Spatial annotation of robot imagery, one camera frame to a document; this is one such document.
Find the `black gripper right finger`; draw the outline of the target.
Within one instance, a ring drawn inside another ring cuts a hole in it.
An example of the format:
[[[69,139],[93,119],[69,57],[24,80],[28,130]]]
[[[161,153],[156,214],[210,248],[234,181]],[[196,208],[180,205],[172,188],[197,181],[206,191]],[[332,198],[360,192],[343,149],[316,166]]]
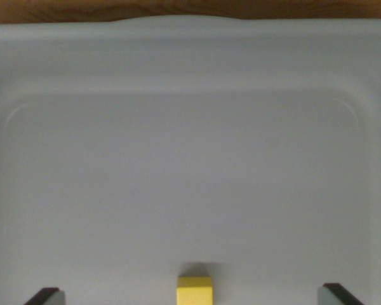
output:
[[[319,305],[363,305],[363,303],[339,283],[325,283],[317,290]]]

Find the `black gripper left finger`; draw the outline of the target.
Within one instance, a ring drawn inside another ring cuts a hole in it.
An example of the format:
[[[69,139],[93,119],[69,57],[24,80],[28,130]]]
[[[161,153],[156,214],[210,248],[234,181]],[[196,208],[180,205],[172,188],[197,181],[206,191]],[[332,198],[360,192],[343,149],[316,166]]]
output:
[[[65,305],[65,292],[57,287],[44,287],[25,305]]]

